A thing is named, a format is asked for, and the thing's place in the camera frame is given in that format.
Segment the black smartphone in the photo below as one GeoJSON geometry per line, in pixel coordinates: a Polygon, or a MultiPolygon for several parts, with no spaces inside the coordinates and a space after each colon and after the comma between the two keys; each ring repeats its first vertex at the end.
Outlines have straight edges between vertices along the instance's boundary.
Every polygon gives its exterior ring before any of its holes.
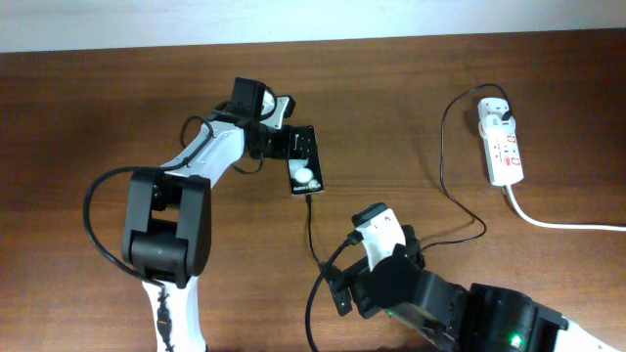
{"type": "Polygon", "coordinates": [[[293,196],[305,196],[324,191],[324,180],[314,129],[314,144],[307,159],[288,159],[290,188],[293,196]]]}

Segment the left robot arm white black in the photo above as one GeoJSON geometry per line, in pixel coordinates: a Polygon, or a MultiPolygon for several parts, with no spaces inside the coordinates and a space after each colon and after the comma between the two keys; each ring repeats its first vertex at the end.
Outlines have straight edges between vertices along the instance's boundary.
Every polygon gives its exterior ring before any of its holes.
{"type": "Polygon", "coordinates": [[[238,77],[230,99],[198,117],[198,135],[181,153],[133,172],[121,253],[148,296],[157,350],[207,350],[198,287],[211,249],[212,188],[245,155],[294,154],[284,123],[294,107],[292,96],[238,77]]]}

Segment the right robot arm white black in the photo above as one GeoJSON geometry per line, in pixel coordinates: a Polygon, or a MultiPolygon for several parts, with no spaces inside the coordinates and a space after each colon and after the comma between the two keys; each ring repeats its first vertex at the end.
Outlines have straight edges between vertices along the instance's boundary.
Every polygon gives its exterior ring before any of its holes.
{"type": "Polygon", "coordinates": [[[498,286],[464,288],[425,267],[415,231],[403,225],[387,254],[368,254],[340,270],[321,263],[341,316],[377,313],[416,330],[437,351],[608,351],[610,345],[561,312],[498,286]]]}

